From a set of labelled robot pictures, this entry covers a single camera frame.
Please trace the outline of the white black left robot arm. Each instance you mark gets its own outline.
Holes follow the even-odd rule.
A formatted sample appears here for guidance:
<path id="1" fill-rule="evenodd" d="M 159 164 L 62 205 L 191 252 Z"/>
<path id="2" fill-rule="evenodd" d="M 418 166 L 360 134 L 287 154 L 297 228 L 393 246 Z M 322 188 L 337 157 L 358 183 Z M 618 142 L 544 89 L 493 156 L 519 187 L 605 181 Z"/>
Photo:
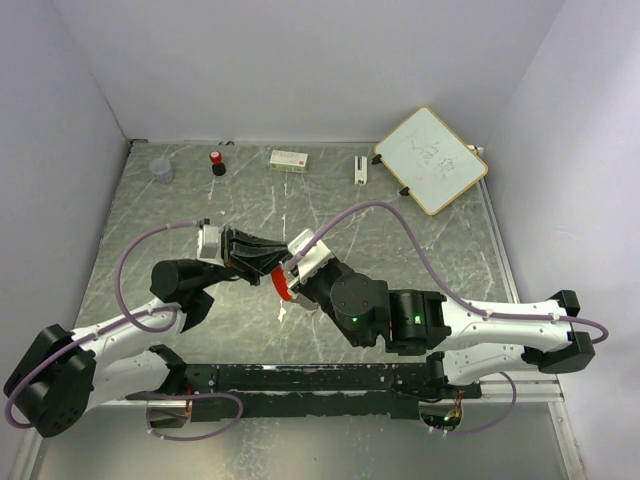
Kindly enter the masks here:
<path id="1" fill-rule="evenodd" d="M 49 438 L 108 401 L 130 394 L 173 399 L 184 392 L 186 365 L 164 341 L 205 320 L 214 303 L 207 288 L 236 280 L 257 285 L 290 254 L 282 241 L 230 226 L 192 226 L 198 231 L 195 258 L 156 263 L 148 303 L 130 309 L 121 276 L 133 249 L 160 228 L 136 238 L 120 257 L 114 274 L 119 316 L 73 330 L 54 324 L 38 333 L 3 388 L 11 426 Z"/>

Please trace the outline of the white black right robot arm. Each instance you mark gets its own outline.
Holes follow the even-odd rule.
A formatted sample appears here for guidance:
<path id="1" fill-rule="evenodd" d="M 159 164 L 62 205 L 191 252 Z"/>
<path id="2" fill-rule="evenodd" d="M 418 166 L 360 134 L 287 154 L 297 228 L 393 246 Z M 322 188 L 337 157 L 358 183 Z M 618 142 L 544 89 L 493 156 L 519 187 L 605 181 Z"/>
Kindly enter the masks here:
<path id="1" fill-rule="evenodd" d="M 304 279 L 289 279 L 287 291 L 319 307 L 354 347 L 382 340 L 388 354 L 438 361 L 424 384 L 439 398 L 503 371 L 579 372 L 595 356 L 590 334 L 574 327 L 578 308 L 569 291 L 538 303 L 465 307 L 437 291 L 392 290 L 337 259 Z"/>

